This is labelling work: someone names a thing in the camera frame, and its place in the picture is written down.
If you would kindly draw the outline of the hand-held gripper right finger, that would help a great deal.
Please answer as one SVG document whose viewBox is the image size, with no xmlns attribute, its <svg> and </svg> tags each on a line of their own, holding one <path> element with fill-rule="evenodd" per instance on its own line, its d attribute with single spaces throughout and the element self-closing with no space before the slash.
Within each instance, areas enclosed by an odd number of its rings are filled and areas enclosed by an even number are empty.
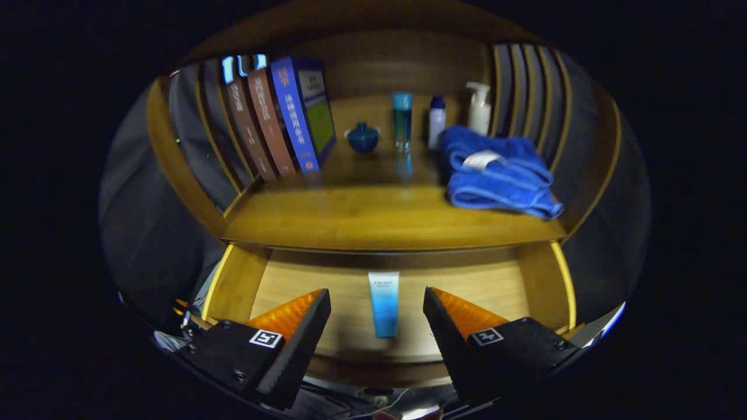
<svg viewBox="0 0 747 420">
<path fill-rule="evenodd" d="M 508 321 L 435 287 L 426 287 L 423 311 L 457 396 L 471 405 L 521 393 L 581 352 L 531 317 Z"/>
</svg>

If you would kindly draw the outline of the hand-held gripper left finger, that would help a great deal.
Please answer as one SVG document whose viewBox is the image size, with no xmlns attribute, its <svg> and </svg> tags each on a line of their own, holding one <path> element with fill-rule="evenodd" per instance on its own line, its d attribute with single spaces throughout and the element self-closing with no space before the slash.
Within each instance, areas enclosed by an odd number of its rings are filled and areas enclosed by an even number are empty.
<svg viewBox="0 0 747 420">
<path fill-rule="evenodd" d="M 330 313 L 329 290 L 313 290 L 246 323 L 219 321 L 179 348 L 175 358 L 236 398 L 287 410 Z"/>
</svg>

